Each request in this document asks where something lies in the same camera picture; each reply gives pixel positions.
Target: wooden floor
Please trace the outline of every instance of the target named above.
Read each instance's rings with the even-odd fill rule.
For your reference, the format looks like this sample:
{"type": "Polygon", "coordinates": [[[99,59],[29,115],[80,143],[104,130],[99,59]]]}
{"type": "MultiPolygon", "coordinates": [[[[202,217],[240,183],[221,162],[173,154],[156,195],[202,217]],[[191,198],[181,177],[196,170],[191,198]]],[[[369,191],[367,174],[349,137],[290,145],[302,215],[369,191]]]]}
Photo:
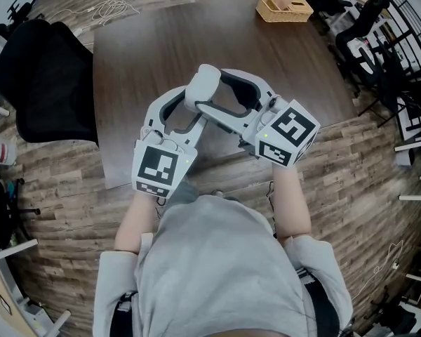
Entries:
{"type": "MultiPolygon", "coordinates": [[[[38,0],[34,12],[49,18],[53,11],[80,10],[96,1],[101,0],[38,0]]],[[[145,8],[191,0],[134,1],[136,8],[145,8]]],[[[72,29],[85,23],[81,16],[58,17],[72,29]]],[[[366,94],[356,100],[357,105],[367,102],[366,94]]],[[[52,318],[66,309],[72,312],[63,336],[91,336],[98,258],[112,248],[133,191],[130,186],[105,189],[100,152],[93,143],[27,144],[17,134],[13,110],[10,117],[0,118],[0,134],[14,140],[19,151],[16,165],[1,168],[1,177],[23,177],[20,208],[41,209],[40,216],[25,216],[38,248],[12,261],[22,286],[52,318]]],[[[386,266],[354,300],[358,331],[368,325],[363,316],[370,300],[380,296],[385,284],[402,278],[421,243],[421,201],[398,200],[402,192],[421,194],[421,158],[411,170],[396,166],[393,146],[399,140],[393,121],[377,128],[365,114],[323,128],[298,163],[314,236],[333,244],[353,297],[383,263],[389,245],[404,240],[399,270],[386,266]]],[[[272,179],[270,163],[238,154],[215,161],[190,179],[203,193],[224,190],[272,216],[265,197],[272,179]]]]}

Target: black strap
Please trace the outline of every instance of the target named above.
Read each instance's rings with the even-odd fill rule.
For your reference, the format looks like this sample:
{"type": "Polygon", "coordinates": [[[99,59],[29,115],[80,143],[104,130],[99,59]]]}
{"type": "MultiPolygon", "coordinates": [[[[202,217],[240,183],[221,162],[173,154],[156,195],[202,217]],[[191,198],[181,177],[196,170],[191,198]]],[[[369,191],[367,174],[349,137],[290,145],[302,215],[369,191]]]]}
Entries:
{"type": "Polygon", "coordinates": [[[117,302],[112,316],[110,337],[133,337],[133,308],[131,298],[137,292],[125,293],[117,302]]]}
{"type": "Polygon", "coordinates": [[[296,272],[309,292],[314,305],[316,335],[318,337],[337,337],[340,332],[340,320],[321,282],[305,268],[300,268],[296,272]]]}

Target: gray t-shirt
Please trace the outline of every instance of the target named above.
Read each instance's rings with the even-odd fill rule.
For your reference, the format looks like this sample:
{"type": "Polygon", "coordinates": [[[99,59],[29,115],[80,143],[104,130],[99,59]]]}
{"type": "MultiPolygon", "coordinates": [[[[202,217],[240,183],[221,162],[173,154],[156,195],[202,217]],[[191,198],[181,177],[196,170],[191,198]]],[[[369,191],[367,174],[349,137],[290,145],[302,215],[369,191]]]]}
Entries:
{"type": "Polygon", "coordinates": [[[158,232],[142,236],[139,255],[102,253],[93,335],[108,337],[116,302],[133,297],[137,337],[200,337],[264,329],[316,337],[312,300],[296,274],[323,285],[343,329],[352,304],[332,246],[311,237],[273,238],[267,219],[236,201],[199,197],[171,207],[158,232]]]}

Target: white cable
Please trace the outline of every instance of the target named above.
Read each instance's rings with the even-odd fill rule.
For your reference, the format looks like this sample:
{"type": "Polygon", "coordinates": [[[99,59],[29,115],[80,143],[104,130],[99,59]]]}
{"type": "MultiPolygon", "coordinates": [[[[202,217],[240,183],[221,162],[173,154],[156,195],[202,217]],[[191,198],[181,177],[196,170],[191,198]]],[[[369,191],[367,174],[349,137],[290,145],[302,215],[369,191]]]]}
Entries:
{"type": "Polygon", "coordinates": [[[136,13],[140,13],[131,4],[128,4],[124,0],[106,0],[82,11],[72,11],[69,8],[65,8],[61,11],[58,11],[55,15],[52,16],[52,18],[54,18],[57,14],[62,13],[63,11],[69,11],[72,14],[90,13],[91,11],[95,11],[92,15],[93,22],[80,28],[81,30],[84,30],[87,27],[93,25],[106,25],[109,20],[124,14],[125,11],[128,10],[128,7],[132,8],[136,13]]]}
{"type": "Polygon", "coordinates": [[[389,257],[390,257],[390,255],[391,255],[391,251],[392,251],[392,246],[395,246],[395,247],[397,247],[397,246],[399,246],[399,245],[401,245],[401,250],[399,251],[399,254],[398,254],[398,256],[394,259],[394,260],[397,260],[400,256],[401,256],[401,253],[402,253],[402,248],[403,248],[403,245],[404,245],[404,240],[402,239],[401,241],[399,241],[397,244],[391,244],[390,245],[390,247],[388,248],[388,255],[387,255],[387,258],[385,259],[385,262],[384,262],[384,264],[382,265],[382,266],[376,266],[376,267],[374,267],[374,270],[373,270],[373,276],[363,285],[363,287],[360,289],[360,291],[359,291],[359,293],[358,294],[356,294],[356,296],[352,299],[352,300],[355,300],[357,297],[359,297],[359,295],[360,295],[360,293],[365,289],[365,287],[368,285],[368,283],[370,283],[370,281],[374,278],[374,277],[376,277],[376,275],[380,272],[380,271],[382,271],[383,269],[384,269],[384,267],[385,267],[385,265],[387,264],[387,262],[388,262],[388,259],[389,259],[389,257]]]}

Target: wicker basket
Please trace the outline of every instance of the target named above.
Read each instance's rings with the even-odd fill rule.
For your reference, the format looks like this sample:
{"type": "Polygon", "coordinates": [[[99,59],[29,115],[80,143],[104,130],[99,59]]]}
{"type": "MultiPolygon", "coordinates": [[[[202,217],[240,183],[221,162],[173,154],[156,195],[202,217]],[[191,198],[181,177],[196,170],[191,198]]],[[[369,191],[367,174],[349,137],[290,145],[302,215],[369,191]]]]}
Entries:
{"type": "Polygon", "coordinates": [[[306,22],[314,12],[305,0],[293,0],[280,10],[274,0],[259,0],[255,8],[266,22],[306,22]]]}

